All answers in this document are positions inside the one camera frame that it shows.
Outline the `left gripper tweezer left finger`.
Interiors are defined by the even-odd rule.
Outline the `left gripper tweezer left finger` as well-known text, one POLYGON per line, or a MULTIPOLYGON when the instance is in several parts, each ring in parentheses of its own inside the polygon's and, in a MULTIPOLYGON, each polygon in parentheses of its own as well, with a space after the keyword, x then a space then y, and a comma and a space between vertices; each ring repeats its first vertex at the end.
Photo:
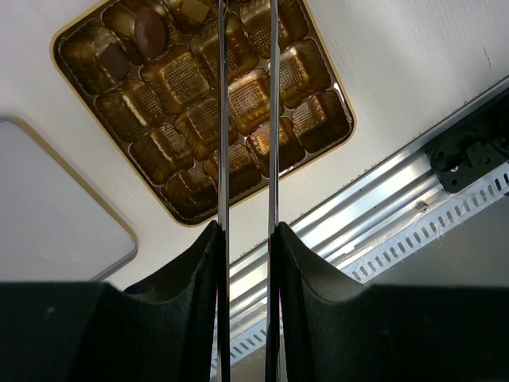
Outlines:
POLYGON ((226 1, 219 3, 217 221, 183 254, 131 287, 150 287, 142 300, 161 307, 164 316, 172 320, 161 335, 172 347, 157 363, 157 376, 163 381, 172 379, 164 369, 170 361, 178 364, 177 381, 208 380, 214 348, 218 349, 217 379, 230 379, 227 8, 226 1))

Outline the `left gripper tweezer right finger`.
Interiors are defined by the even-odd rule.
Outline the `left gripper tweezer right finger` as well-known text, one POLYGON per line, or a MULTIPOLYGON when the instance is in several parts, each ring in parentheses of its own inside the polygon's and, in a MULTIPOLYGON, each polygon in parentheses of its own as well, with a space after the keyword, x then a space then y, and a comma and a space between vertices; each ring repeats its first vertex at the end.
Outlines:
POLYGON ((289 381, 324 381, 316 374, 313 347, 305 304, 305 292, 315 299, 337 304, 360 293, 361 283, 338 271, 310 251, 288 227, 279 228, 279 71, 280 46, 278 3, 270 3, 270 186, 268 311, 266 343, 266 380, 278 381, 280 375, 280 324, 289 341, 286 372, 289 381))

